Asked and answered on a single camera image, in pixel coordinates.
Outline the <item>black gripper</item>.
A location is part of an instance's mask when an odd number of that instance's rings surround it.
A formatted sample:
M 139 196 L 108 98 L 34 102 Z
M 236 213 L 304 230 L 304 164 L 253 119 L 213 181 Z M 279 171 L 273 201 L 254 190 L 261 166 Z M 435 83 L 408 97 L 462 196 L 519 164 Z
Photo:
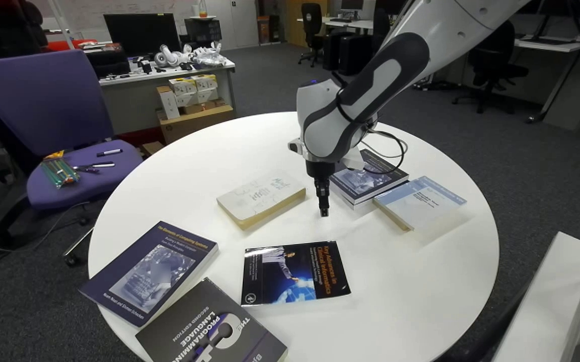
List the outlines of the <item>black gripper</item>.
M 335 174 L 335 166 L 322 164 L 322 161 L 309 161 L 306 174 L 314 180 L 318 212 L 322 217 L 328 217 L 328 209 L 330 209 L 328 186 L 330 186 L 330 175 Z

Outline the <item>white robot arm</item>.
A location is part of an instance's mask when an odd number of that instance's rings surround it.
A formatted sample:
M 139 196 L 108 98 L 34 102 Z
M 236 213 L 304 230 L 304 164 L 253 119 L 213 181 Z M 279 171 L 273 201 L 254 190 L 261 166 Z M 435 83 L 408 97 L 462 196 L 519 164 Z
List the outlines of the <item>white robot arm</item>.
M 362 71 L 301 86 L 298 154 L 314 181 L 318 212 L 330 209 L 330 175 L 370 130 L 373 117 L 399 93 L 457 60 L 530 0 L 415 0 Z

